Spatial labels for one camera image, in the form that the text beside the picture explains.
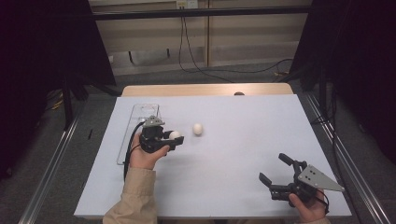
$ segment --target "cable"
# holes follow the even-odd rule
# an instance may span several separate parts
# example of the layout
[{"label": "cable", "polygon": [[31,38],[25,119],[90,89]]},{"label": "cable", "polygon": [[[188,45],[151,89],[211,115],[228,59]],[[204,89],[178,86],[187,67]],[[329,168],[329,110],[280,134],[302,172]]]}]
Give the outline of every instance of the cable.
[{"label": "cable", "polygon": [[196,64],[196,62],[195,62],[195,60],[194,60],[194,57],[192,56],[191,45],[190,45],[190,40],[189,40],[189,35],[188,35],[187,25],[186,25],[186,18],[184,18],[184,17],[181,18],[181,38],[180,38],[180,48],[179,48],[179,50],[178,50],[178,64],[180,65],[181,70],[183,70],[183,71],[185,71],[185,72],[188,72],[188,73],[195,73],[195,72],[190,72],[190,71],[184,69],[183,66],[181,65],[181,61],[180,61],[181,47],[182,47],[182,44],[183,44],[183,33],[184,33],[184,32],[183,32],[183,31],[184,31],[184,28],[183,28],[183,27],[184,27],[184,26],[186,26],[186,31],[185,31],[185,32],[186,32],[187,43],[188,43],[188,45],[189,45],[190,56],[191,56],[191,58],[192,58],[192,62],[194,63],[194,66],[198,69],[198,71],[195,71],[195,72],[201,72],[202,74],[204,74],[204,75],[206,75],[206,76],[215,77],[215,78],[219,78],[219,79],[221,79],[221,80],[227,81],[227,82],[234,83],[233,81],[231,81],[231,80],[229,80],[229,79],[227,79],[227,78],[218,77],[218,76],[214,76],[214,75],[210,75],[210,74],[204,72],[203,70],[201,70],[201,69],[197,66],[197,64]]},{"label": "cable", "polygon": [[329,213],[329,207],[330,207],[330,201],[329,198],[327,197],[327,195],[322,192],[321,190],[318,190],[321,194],[323,194],[323,196],[326,198],[326,202],[324,202],[323,200],[321,200],[320,198],[318,198],[317,196],[315,196],[315,198],[320,202],[323,203],[326,207],[324,209],[325,214]]},{"label": "cable", "polygon": [[140,145],[137,145],[136,147],[134,147],[134,148],[132,148],[132,149],[130,150],[130,148],[131,148],[131,146],[132,146],[132,142],[134,141],[134,135],[136,134],[137,129],[138,129],[140,126],[142,126],[144,123],[145,123],[144,121],[143,121],[143,122],[140,122],[140,123],[138,123],[138,124],[136,125],[136,127],[134,127],[134,131],[132,132],[131,139],[129,140],[128,147],[127,147],[126,153],[125,153],[125,161],[124,161],[124,174],[123,174],[123,176],[124,176],[124,181],[125,181],[126,174],[128,173],[129,160],[131,159],[132,151],[133,151],[135,148],[140,147]]},{"label": "cable", "polygon": [[[261,69],[261,70],[257,70],[257,71],[237,71],[237,70],[229,70],[229,69],[201,69],[201,68],[199,68],[199,67],[197,66],[197,64],[196,64],[196,62],[195,62],[195,60],[194,60],[194,58],[193,58],[193,56],[192,56],[191,44],[190,44],[190,39],[189,39],[189,34],[188,34],[188,29],[187,29],[186,18],[184,18],[184,17],[181,18],[181,22],[182,22],[182,24],[181,24],[180,47],[179,47],[179,50],[178,50],[178,63],[179,63],[180,68],[181,68],[183,71],[185,71],[185,72],[188,72],[188,73],[197,73],[197,72],[201,72],[201,73],[203,73],[203,74],[206,75],[206,76],[216,77],[216,78],[219,78],[219,79],[222,79],[222,80],[225,80],[225,81],[228,81],[228,82],[233,83],[233,81],[231,81],[231,80],[229,80],[229,79],[227,79],[227,78],[217,77],[217,76],[214,76],[214,75],[210,75],[210,74],[208,74],[208,73],[206,73],[206,72],[231,72],[231,73],[240,73],[240,74],[255,74],[255,73],[260,73],[260,72],[268,71],[268,70],[270,70],[270,69],[272,69],[272,68],[274,68],[274,67],[276,67],[277,70],[279,70],[279,69],[278,69],[278,66],[279,66],[281,63],[287,62],[287,61],[293,61],[293,59],[284,59],[284,60],[281,60],[281,61],[277,62],[276,64],[270,66],[270,67],[267,67],[267,68]],[[191,58],[192,58],[192,62],[193,62],[193,64],[194,64],[195,68],[198,69],[198,71],[188,71],[188,70],[186,70],[185,68],[183,68],[183,66],[181,65],[181,60],[180,60],[180,58],[181,58],[181,47],[182,47],[182,45],[183,45],[183,34],[184,34],[184,33],[186,34],[187,43],[188,43],[188,46],[189,46],[189,52],[190,52],[190,56],[191,56]]]}]

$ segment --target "metal rail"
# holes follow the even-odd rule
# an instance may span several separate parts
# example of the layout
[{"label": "metal rail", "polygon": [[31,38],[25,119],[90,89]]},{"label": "metal rail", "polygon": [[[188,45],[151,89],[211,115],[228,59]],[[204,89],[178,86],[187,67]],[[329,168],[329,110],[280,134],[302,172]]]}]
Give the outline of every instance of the metal rail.
[{"label": "metal rail", "polygon": [[82,113],[84,105],[80,105],[78,107],[78,112],[75,118],[73,119],[69,128],[64,131],[61,140],[58,146],[56,147],[55,152],[49,162],[49,166],[47,167],[46,172],[43,174],[43,177],[41,178],[41,181],[38,184],[37,189],[35,190],[35,194],[33,195],[28,205],[26,206],[26,209],[24,210],[21,216],[19,224],[35,223],[35,219],[37,218],[40,208],[47,196],[47,193],[50,190],[50,185],[52,183],[53,178],[56,175],[59,164],[62,161],[62,157],[64,156],[67,146],[69,145],[70,139],[72,138],[73,133],[77,127],[78,119],[80,114]]},{"label": "metal rail", "polygon": [[[318,118],[322,118],[320,109],[318,108],[317,99],[311,94],[307,95],[307,99],[312,109],[314,110],[315,115]],[[321,122],[321,126],[324,132],[329,137],[329,140],[332,142],[333,126],[329,122]],[[344,146],[344,144],[341,142],[341,139],[337,135],[335,137],[334,143],[338,158],[346,168],[346,171],[349,174],[352,183],[355,185],[355,188],[357,189],[359,195],[361,196],[368,210],[373,216],[375,223],[390,224],[391,222],[384,208],[382,207],[380,201],[377,199],[373,190],[370,188],[366,180],[361,175],[361,172],[359,171],[358,167],[355,165],[355,162],[349,156],[346,147]]]},{"label": "metal rail", "polygon": [[269,14],[301,14],[309,12],[325,12],[334,10],[335,6],[328,7],[233,7],[233,8],[196,8],[196,9],[169,9],[153,11],[126,11],[126,12],[95,12],[92,14],[53,15],[53,18],[67,20],[132,20],[158,19],[181,17],[208,17],[208,16],[241,16],[241,15],[269,15]]}]

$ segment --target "beige wall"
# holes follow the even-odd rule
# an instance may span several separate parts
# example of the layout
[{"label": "beige wall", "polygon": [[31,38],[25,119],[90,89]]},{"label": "beige wall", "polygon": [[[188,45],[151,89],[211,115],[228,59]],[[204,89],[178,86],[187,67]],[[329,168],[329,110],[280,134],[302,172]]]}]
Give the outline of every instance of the beige wall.
[{"label": "beige wall", "polygon": [[[93,12],[138,11],[176,8],[176,1],[91,0]],[[199,0],[199,8],[309,6],[311,0]],[[252,46],[298,43],[306,14],[186,18],[192,47],[211,50],[219,46]],[[145,49],[176,49],[180,44],[181,19],[98,21],[107,53]]]}]

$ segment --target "electrical outlet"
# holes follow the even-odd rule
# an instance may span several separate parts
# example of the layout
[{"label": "electrical outlet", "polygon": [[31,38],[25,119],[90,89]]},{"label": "electrical outlet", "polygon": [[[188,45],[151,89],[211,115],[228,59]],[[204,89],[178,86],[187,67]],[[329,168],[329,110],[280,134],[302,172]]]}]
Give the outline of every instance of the electrical outlet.
[{"label": "electrical outlet", "polygon": [[187,8],[198,8],[198,0],[187,0]]},{"label": "electrical outlet", "polygon": [[187,8],[187,0],[177,0],[176,9],[184,9],[184,8]]}]

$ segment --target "triangular metal plate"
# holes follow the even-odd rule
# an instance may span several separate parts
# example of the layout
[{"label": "triangular metal plate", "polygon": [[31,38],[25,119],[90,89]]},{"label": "triangular metal plate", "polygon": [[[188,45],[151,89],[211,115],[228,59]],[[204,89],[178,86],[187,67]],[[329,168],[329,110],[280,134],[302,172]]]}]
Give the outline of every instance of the triangular metal plate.
[{"label": "triangular metal plate", "polygon": [[298,176],[299,180],[317,189],[330,189],[344,191],[345,189],[337,182],[323,174],[313,165],[308,165]]}]

